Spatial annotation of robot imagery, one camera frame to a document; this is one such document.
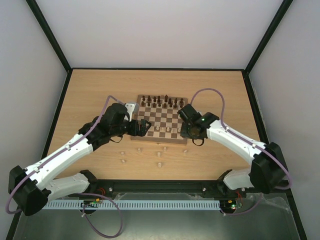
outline wooden tabletop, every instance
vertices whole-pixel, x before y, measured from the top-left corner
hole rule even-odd
[[[182,96],[190,101],[194,93],[202,88],[214,88],[223,94],[226,104],[224,121],[228,125],[250,138],[259,139],[240,71],[75,69],[49,154],[71,139],[85,123],[98,116],[108,95],[124,103],[136,101],[140,94]],[[215,92],[204,91],[198,94],[192,105],[202,114],[211,112],[220,116],[222,101]],[[125,135],[120,143],[103,145],[79,159],[58,177],[68,177],[88,169],[98,179],[215,180],[228,169],[247,167],[244,159],[208,139],[198,147],[190,139],[187,145],[157,144],[132,141]]]

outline white cable carrier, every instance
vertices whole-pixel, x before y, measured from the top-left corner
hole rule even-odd
[[[220,210],[217,200],[115,200],[121,210]],[[53,200],[45,205],[47,210],[81,210],[83,200]],[[109,201],[88,205],[86,210],[115,210],[116,207]]]

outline white wall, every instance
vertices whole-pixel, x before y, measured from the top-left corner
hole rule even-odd
[[[66,72],[25,0],[0,7],[0,239],[9,171],[41,158]]]
[[[293,1],[250,74],[308,239],[320,235],[320,1]]]
[[[245,68],[282,0],[37,0],[72,67]]]

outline black metal frame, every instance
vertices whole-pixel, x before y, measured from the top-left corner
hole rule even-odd
[[[290,7],[293,0],[283,0],[281,6],[279,7],[276,15],[274,16],[272,22],[270,23],[268,29],[266,30],[262,40],[260,41],[257,49],[255,50],[252,58],[250,59],[247,67],[245,69],[226,69],[226,68],[118,68],[118,67],[110,67],[110,68],[71,68],[69,65],[64,53],[62,52],[53,32],[51,31],[44,15],[42,14],[36,0],[26,0],[30,9],[32,10],[34,16],[36,17],[37,21],[39,22],[43,32],[47,36],[49,42],[51,43],[55,53],[57,54],[58,58],[60,59],[62,65],[64,66],[67,77],[65,79],[65,83],[63,86],[63,90],[58,102],[57,109],[55,111],[52,125],[48,134],[48,138],[43,150],[42,158],[47,156],[49,147],[51,144],[51,140],[56,128],[56,124],[59,118],[59,114],[63,105],[63,101],[68,89],[68,85],[71,79],[71,75],[73,69],[99,69],[99,70],[157,70],[157,71],[241,71],[244,84],[246,87],[246,91],[248,94],[249,102],[251,105],[253,117],[255,120],[256,128],[259,134],[259,138],[262,142],[269,143],[268,136],[266,133],[266,129],[261,117],[261,113],[258,107],[258,103],[255,97],[255,93],[253,91],[253,87],[249,78],[249,73],[253,69],[254,65],[256,64],[257,60],[259,59],[260,55],[262,54],[263,50],[265,49],[266,45],[268,44],[270,38],[272,37],[273,33],[275,32],[277,26],[279,25],[280,21],[284,17],[285,13],[287,12],[288,8]],[[104,186],[105,189],[112,188],[112,192],[107,193],[107,195],[112,196],[115,193],[123,193],[123,192],[131,192],[131,193],[190,193],[190,194],[202,194],[203,197],[215,197],[219,200],[225,200],[236,197],[232,192],[229,195],[221,195],[221,193],[215,187],[217,185],[217,180],[207,180],[207,181],[159,181],[159,180],[99,180],[99,183]],[[256,192],[255,189],[250,189],[249,191],[246,190],[246,193],[254,193]],[[295,200],[293,198],[291,190],[281,191],[282,193],[285,192],[288,198],[289,206],[292,210],[293,217],[295,220],[295,224],[300,236],[300,239],[305,240],[307,239],[305,230],[303,228],[297,206]],[[11,223],[8,235],[6,237],[7,240],[12,240],[19,222],[20,213],[17,213],[13,221]]]

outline chessboard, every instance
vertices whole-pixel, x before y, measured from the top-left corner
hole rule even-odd
[[[151,123],[146,136],[132,136],[131,140],[168,144],[187,144],[187,139],[180,136],[182,119],[178,111],[188,104],[185,97],[138,95],[138,113],[135,120],[145,119]]]

